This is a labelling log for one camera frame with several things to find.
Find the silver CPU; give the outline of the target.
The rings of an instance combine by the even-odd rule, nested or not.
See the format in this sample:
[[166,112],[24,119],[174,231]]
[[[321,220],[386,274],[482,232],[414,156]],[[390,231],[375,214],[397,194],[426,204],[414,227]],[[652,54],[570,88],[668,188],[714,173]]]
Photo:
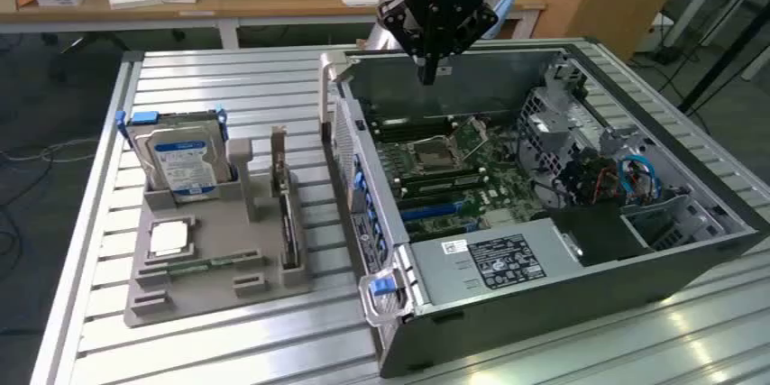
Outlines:
[[183,251],[189,245],[189,224],[185,221],[159,223],[153,227],[150,252],[166,256]]

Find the small silver chipset heatsink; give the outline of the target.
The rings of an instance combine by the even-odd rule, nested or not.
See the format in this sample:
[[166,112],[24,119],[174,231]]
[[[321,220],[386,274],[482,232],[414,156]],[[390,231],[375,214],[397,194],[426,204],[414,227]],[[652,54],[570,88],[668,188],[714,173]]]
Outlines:
[[482,220],[485,228],[514,225],[520,222],[520,219],[512,214],[508,208],[489,210],[483,213]]

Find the silver perforated drive cage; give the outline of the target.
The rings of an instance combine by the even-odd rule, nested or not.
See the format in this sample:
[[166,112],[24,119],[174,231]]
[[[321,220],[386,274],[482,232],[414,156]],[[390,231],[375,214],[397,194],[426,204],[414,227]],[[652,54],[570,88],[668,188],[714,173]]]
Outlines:
[[574,63],[556,62],[521,108],[520,161],[542,178],[557,177],[584,149],[600,149],[605,123],[588,106],[586,79]]

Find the gray parts rack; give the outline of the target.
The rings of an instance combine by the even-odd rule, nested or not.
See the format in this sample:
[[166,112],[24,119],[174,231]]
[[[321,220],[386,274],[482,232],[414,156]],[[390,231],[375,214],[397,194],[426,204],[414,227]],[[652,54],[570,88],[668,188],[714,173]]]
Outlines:
[[[227,142],[226,157],[237,178],[218,186],[214,197],[178,203],[167,190],[143,192],[125,310],[130,327],[295,296],[313,287],[301,199],[303,262],[299,269],[282,270],[282,217],[273,196],[271,165],[267,173],[250,174],[251,143],[245,139]],[[154,256],[153,227],[171,221],[189,224],[189,245],[181,253]],[[241,259],[206,272],[171,275],[166,271],[175,262],[225,256]]]

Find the gray power supply unit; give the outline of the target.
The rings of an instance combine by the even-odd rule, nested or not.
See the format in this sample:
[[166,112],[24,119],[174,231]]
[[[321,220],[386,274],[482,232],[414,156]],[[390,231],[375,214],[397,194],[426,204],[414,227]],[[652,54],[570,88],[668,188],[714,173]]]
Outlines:
[[501,297],[584,271],[549,218],[413,243],[410,260],[437,307]]

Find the hard disk in blue caddy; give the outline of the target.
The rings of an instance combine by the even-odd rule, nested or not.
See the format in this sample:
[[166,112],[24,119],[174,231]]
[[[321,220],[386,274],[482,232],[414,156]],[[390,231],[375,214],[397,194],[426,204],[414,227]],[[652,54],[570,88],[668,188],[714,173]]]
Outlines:
[[117,128],[129,140],[151,191],[167,190],[178,203],[214,197],[235,178],[226,157],[227,113],[221,107],[187,113],[119,110]]

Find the black office chair base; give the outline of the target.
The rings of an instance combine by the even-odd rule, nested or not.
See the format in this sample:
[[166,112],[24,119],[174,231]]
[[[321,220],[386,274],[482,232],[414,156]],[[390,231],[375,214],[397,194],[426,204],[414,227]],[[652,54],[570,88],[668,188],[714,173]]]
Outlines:
[[48,78],[59,83],[67,82],[67,63],[75,54],[84,51],[87,47],[99,41],[108,42],[121,51],[130,51],[130,47],[115,32],[91,31],[84,32],[80,37],[68,44],[55,55],[48,66]]

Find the green RAM stick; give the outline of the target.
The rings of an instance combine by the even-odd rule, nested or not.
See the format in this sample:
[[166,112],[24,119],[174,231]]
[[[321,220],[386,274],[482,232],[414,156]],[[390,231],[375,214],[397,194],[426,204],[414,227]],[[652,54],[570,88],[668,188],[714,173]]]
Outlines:
[[198,259],[193,261],[175,262],[166,267],[166,271],[171,275],[183,275],[195,272],[206,272],[218,270],[234,265],[241,259],[241,256],[225,256],[211,259]]

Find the silver disk bay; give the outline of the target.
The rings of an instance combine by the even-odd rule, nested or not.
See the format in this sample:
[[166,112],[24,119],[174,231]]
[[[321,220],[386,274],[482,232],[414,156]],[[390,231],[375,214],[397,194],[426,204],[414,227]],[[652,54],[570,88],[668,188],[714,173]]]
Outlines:
[[662,251],[728,234],[706,207],[690,196],[681,195],[648,206],[621,208],[648,246]]

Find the open socket cover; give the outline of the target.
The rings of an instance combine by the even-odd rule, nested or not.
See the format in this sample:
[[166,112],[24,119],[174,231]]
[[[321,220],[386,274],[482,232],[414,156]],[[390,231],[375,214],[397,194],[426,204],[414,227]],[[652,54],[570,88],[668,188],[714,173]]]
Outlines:
[[471,116],[451,134],[451,141],[461,161],[483,147],[489,141],[486,124],[475,116]]

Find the black stand leg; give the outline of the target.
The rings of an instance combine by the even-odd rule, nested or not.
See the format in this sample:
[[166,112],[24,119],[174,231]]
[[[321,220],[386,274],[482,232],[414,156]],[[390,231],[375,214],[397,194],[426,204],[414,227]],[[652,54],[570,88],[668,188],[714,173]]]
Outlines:
[[[721,17],[717,19],[713,29],[704,34],[704,41],[709,37],[716,36],[717,28],[720,27],[721,24],[724,24],[728,21],[728,17],[730,16],[730,14],[734,13],[737,9],[740,9],[744,0],[730,0],[730,2],[732,4],[726,4],[728,11],[724,14],[721,14]],[[725,68],[732,63],[732,61],[740,56],[744,49],[746,48],[746,46],[749,45],[749,43],[752,42],[752,40],[754,39],[754,37],[757,36],[757,34],[760,33],[760,31],[769,22],[770,22],[770,1],[761,8],[760,12],[752,19],[752,22],[744,28],[737,39],[729,45],[724,54],[716,61],[714,66],[706,71],[704,77],[697,82],[690,93],[684,97],[682,102],[678,105],[678,110],[685,115],[694,114],[704,107],[705,103],[702,103],[697,108],[693,108],[697,101],[702,98],[705,91],[714,84],[716,80],[721,76]]]

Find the open black PC case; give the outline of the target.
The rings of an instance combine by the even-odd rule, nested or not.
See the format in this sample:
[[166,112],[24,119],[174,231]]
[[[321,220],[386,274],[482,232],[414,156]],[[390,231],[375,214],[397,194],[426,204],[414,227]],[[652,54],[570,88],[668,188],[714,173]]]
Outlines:
[[[418,286],[410,241],[366,111],[418,117],[490,114],[518,128],[520,111],[558,61],[588,76],[588,106],[605,131],[554,178],[534,179],[565,198],[549,215],[581,274],[501,297],[434,306]],[[666,98],[600,43],[525,40],[471,48],[426,86],[399,51],[333,50],[322,56],[325,150],[379,372],[398,377],[600,317],[669,299],[718,265],[770,238],[752,203],[770,187],[752,177]],[[728,234],[653,250],[621,208],[690,195]],[[391,277],[398,291],[374,297]]]

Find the CPU socket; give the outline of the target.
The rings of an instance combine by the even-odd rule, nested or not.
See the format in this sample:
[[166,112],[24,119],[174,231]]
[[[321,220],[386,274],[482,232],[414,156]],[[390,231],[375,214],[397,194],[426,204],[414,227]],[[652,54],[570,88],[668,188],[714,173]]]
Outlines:
[[443,136],[422,139],[411,143],[409,149],[415,170],[421,174],[458,170],[462,167],[449,139]]

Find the installed RAM stick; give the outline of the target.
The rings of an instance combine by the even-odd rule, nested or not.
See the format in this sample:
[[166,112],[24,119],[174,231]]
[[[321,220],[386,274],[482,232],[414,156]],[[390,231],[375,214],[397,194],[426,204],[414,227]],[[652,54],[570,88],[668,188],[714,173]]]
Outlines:
[[415,198],[478,188],[487,181],[487,169],[471,167],[470,169],[394,178],[394,188],[402,198]]

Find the green motherboard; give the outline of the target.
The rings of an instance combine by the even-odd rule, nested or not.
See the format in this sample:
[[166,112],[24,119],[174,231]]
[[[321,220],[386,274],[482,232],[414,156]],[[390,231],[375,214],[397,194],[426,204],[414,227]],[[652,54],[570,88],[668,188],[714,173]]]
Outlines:
[[[489,210],[508,208],[520,223],[525,223],[548,217],[550,209],[564,205],[564,196],[552,186],[534,179],[532,172],[524,168],[520,161],[522,134],[517,126],[501,116],[473,114],[418,117],[385,115],[375,110],[369,110],[365,114],[386,181],[397,202],[398,215],[401,211],[422,206],[463,203],[454,215],[409,222],[403,222],[399,215],[411,242],[490,229],[483,227],[482,220],[482,215]],[[451,134],[471,116],[486,124],[489,141],[466,161],[461,161],[459,170],[485,167],[489,181],[482,187],[463,191],[402,198],[394,188],[394,178],[422,175],[415,170],[409,145],[422,139],[443,136],[458,156]]]

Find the blue expansion slot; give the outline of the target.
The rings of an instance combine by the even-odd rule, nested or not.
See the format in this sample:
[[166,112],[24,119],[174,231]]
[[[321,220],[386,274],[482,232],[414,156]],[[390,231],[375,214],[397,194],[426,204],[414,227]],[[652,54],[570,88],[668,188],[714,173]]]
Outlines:
[[438,205],[422,206],[399,212],[403,222],[454,215],[462,208],[462,202],[450,202]]

